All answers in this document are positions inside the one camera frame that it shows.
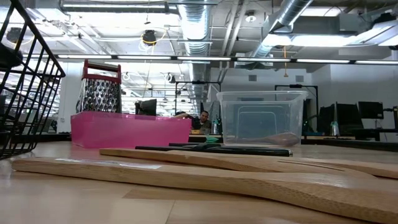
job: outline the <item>black wire basket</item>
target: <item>black wire basket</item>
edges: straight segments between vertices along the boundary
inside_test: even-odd
[[[10,2],[0,29],[0,159],[36,147],[65,76],[24,7]]]

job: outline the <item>person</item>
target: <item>person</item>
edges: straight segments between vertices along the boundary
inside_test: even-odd
[[[211,121],[208,120],[209,112],[202,111],[200,118],[194,118],[187,113],[177,112],[175,118],[190,118],[192,119],[192,129],[199,129],[201,133],[208,132],[211,129]]]

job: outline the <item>pink plastic bin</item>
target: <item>pink plastic bin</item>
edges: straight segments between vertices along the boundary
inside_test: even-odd
[[[71,117],[72,143],[85,148],[168,146],[188,142],[190,119],[84,111]]]

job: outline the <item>table surface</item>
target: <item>table surface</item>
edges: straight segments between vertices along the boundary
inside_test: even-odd
[[[394,152],[308,145],[292,151],[294,157],[398,163]],[[101,156],[70,142],[40,143],[19,157],[31,156],[169,164]],[[14,159],[0,161],[1,224],[360,223],[256,197],[14,172]]]

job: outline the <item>plastic storage bin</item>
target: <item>plastic storage bin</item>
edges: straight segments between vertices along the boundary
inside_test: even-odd
[[[168,146],[186,143],[190,119],[83,111],[71,118],[72,143],[85,148]]]
[[[301,138],[306,91],[231,91],[217,93],[224,144],[275,145],[269,136],[292,133]]]

